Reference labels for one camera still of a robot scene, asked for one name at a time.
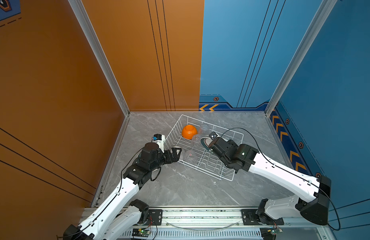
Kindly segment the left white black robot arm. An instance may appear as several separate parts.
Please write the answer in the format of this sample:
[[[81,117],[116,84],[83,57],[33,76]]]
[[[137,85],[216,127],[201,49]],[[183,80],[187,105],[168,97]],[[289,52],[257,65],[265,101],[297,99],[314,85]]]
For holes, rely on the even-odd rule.
[[[132,157],[132,164],[121,171],[121,180],[106,200],[78,226],[70,225],[61,240],[116,240],[136,225],[145,223],[149,206],[131,199],[148,181],[155,181],[154,171],[163,165],[180,160],[182,148],[164,150],[163,146],[150,142]]]

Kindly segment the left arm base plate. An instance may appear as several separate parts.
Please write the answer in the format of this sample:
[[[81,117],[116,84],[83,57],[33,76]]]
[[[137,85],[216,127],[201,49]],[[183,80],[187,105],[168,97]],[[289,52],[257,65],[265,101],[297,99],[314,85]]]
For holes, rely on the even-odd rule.
[[[162,220],[163,220],[162,209],[149,209],[142,213],[141,218],[137,225],[147,226],[150,223],[153,223],[153,225],[161,226]]]

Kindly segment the white wire dish rack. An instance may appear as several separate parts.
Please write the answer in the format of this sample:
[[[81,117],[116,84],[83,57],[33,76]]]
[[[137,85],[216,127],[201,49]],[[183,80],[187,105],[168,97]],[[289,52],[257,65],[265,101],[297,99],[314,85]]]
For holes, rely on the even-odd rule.
[[[198,131],[204,129],[204,132],[198,133],[196,137],[188,140],[182,135],[182,131],[187,125],[196,127]],[[225,140],[234,140],[238,145],[243,143],[244,134],[242,133],[233,130],[228,131],[226,128],[218,125],[181,115],[166,136],[164,148],[180,147],[182,148],[182,153],[179,163],[218,180],[232,181],[235,176],[235,170],[227,168],[216,155],[205,148],[207,144],[203,144],[201,141],[201,138],[208,137],[213,132],[222,135]]]

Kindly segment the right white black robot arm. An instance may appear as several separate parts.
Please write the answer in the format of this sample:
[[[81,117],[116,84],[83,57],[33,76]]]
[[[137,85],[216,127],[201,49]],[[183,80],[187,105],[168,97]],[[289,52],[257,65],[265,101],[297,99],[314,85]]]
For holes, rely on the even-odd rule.
[[[284,218],[304,218],[320,226],[328,224],[329,178],[305,175],[276,163],[253,146],[237,145],[233,140],[222,137],[205,137],[201,139],[201,144],[228,169],[260,175],[292,192],[292,196],[283,199],[263,199],[255,213],[260,224],[281,225]]]

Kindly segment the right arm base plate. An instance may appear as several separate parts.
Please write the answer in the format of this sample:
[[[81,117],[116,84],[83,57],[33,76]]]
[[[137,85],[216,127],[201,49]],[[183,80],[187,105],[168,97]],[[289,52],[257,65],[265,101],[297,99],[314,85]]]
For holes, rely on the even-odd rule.
[[[284,225],[283,218],[274,220],[265,213],[258,215],[257,210],[255,209],[242,209],[240,212],[241,212],[241,218],[242,218],[243,224],[245,226],[256,226],[256,225],[282,226]]]

